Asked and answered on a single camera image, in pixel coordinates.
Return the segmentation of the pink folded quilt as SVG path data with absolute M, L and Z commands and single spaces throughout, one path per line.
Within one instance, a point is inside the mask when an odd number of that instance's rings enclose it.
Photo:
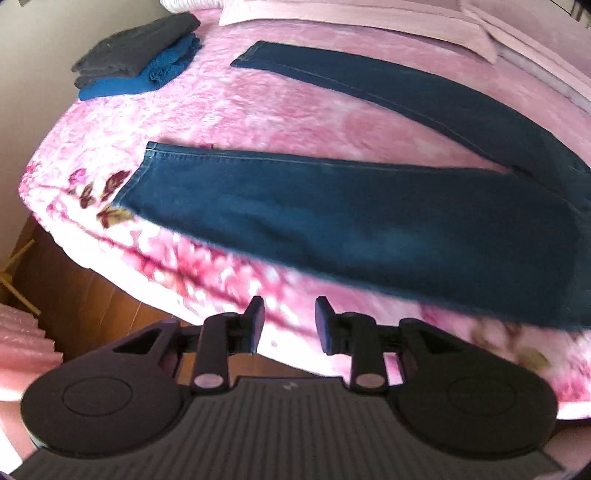
M 303 20 L 407 33 L 490 63 L 503 45 L 590 98 L 590 30 L 550 1 L 163 1 L 170 13 L 219 9 L 221 26 Z

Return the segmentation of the bright blue folded garment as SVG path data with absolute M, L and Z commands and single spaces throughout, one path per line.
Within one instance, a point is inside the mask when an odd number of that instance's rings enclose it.
M 182 37 L 158 53 L 136 77 L 112 77 L 97 80 L 89 86 L 80 88 L 78 99 L 87 101 L 95 98 L 137 95 L 159 90 L 188 68 L 201 47 L 200 40 L 194 34 Z

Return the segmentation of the dark grey folded garment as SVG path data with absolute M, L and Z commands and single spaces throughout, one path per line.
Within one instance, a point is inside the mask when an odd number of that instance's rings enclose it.
M 71 67 L 82 90 L 110 78 L 135 78 L 161 51 L 193 33 L 200 21 L 191 13 L 172 14 L 100 40 Z

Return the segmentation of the dark blue denim jeans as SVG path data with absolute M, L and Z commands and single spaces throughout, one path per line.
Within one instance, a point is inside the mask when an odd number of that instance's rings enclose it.
M 149 143 L 114 204 L 206 244 L 407 299 L 590 324 L 590 169 L 553 134 L 399 64 L 259 41 L 233 61 L 369 101 L 501 166 L 332 160 Z

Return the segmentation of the pink floral bed blanket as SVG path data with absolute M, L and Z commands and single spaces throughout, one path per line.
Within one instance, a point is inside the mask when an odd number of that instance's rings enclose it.
M 461 145 L 395 112 L 337 92 L 231 62 L 259 40 L 338 50 L 423 69 L 480 91 L 538 123 L 583 159 L 590 117 L 562 94 L 501 60 L 488 64 L 456 47 L 377 29 L 255 21 L 218 23 L 198 13 L 204 46 L 188 69 L 158 91 L 73 104 L 26 167 L 20 196 L 35 219 L 80 265 L 138 300 L 194 324 L 266 301 L 259 352 L 325 376 L 346 376 L 349 362 L 322 353 L 314 304 L 382 323 L 426 320 L 532 369 L 555 389 L 559 415 L 590 413 L 590 335 L 517 327 L 423 303 L 325 283 L 290 269 L 216 251 L 111 206 L 139 167 L 145 146 L 269 151 L 430 167 L 483 168 Z

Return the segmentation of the pink foam packing roll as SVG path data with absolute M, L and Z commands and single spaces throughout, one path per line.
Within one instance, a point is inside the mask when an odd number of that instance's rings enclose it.
M 25 390 L 62 363 L 63 354 L 30 313 L 1 305 L 1 472 L 8 474 L 35 447 L 24 427 L 20 406 Z

